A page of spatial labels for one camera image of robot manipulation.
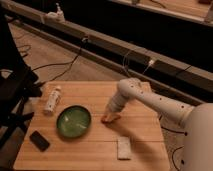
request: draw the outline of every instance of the wooden table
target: wooden table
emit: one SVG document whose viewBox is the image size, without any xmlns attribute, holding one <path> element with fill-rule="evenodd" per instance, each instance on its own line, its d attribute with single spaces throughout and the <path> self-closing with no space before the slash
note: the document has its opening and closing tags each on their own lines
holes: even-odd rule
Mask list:
<svg viewBox="0 0 213 171">
<path fill-rule="evenodd" d="M 197 17 L 205 18 L 209 10 L 209 4 L 201 4 L 198 0 L 154 0 L 161 3 L 166 9 L 183 14 L 189 14 Z M 141 4 L 151 5 L 162 8 L 161 5 L 152 2 L 151 0 L 140 0 Z"/>
<path fill-rule="evenodd" d="M 42 110 L 49 93 L 56 85 L 62 87 L 62 98 L 54 116 Z M 148 83 L 143 90 L 150 91 Z M 169 160 L 157 114 L 133 100 L 122 111 L 117 122 L 104 125 L 100 118 L 109 98 L 116 91 L 116 82 L 50 82 L 40 98 L 24 142 L 15 161 L 15 170 L 91 170 L 91 171 L 169 171 Z M 89 131 L 81 138 L 66 140 L 56 131 L 59 113 L 71 105 L 83 105 L 92 115 Z M 40 152 L 29 140 L 39 131 L 51 143 Z M 132 159 L 117 160 L 117 138 L 131 138 Z"/>
</svg>

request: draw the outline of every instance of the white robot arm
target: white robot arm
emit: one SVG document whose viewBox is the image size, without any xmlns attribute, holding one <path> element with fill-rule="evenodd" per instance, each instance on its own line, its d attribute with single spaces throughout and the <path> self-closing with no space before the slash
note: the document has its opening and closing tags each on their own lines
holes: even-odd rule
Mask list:
<svg viewBox="0 0 213 171">
<path fill-rule="evenodd" d="M 185 129 L 182 171 L 213 170 L 213 103 L 195 107 L 156 93 L 144 92 L 140 80 L 130 78 L 119 81 L 117 92 L 107 105 L 110 117 L 122 111 L 129 99 L 141 101 Z M 111 121 L 110 117 L 105 115 L 102 121 Z"/>
</svg>

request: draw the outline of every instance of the bowl rim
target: bowl rim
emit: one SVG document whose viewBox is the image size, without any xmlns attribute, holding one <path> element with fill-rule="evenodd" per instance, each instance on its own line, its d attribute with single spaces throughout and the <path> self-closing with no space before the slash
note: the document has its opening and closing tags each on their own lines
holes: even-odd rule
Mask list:
<svg viewBox="0 0 213 171">
<path fill-rule="evenodd" d="M 67 110 L 69 110 L 69 109 L 72 109 L 72 108 L 81 108 L 81 109 L 85 110 L 85 112 L 87 113 L 87 115 L 88 115 L 88 117 L 89 117 L 89 124 L 88 124 L 87 128 L 85 129 L 85 131 L 84 131 L 82 134 L 77 135 L 77 136 L 67 136 L 67 135 L 64 135 L 64 134 L 60 131 L 59 127 L 58 127 L 58 125 L 59 125 L 59 120 L 60 120 L 60 118 L 64 115 L 64 112 L 67 111 Z M 62 135 L 63 137 L 67 137 L 67 138 L 76 138 L 76 137 L 80 137 L 80 136 L 84 135 L 84 134 L 87 132 L 87 130 L 89 129 L 90 125 L 91 125 L 91 113 L 89 112 L 89 110 L 88 110 L 87 108 L 85 108 L 84 106 L 81 106 L 81 105 L 72 105 L 72 106 L 69 106 L 69 107 L 65 108 L 65 109 L 58 115 L 58 118 L 57 118 L 57 121 L 56 121 L 57 132 L 58 132 L 60 135 Z"/>
</svg>

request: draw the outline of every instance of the phone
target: phone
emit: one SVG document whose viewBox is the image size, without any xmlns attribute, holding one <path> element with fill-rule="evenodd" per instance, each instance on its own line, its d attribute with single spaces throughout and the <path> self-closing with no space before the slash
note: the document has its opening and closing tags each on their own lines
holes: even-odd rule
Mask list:
<svg viewBox="0 0 213 171">
<path fill-rule="evenodd" d="M 38 131 L 30 135 L 30 140 L 42 152 L 50 146 L 50 143 Z"/>
</svg>

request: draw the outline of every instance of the white block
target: white block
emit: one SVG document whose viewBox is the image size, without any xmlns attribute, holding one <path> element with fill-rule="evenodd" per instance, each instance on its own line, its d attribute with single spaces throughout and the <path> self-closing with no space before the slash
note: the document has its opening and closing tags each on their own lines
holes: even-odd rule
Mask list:
<svg viewBox="0 0 213 171">
<path fill-rule="evenodd" d="M 118 137 L 118 159 L 131 159 L 131 144 L 129 137 Z"/>
</svg>

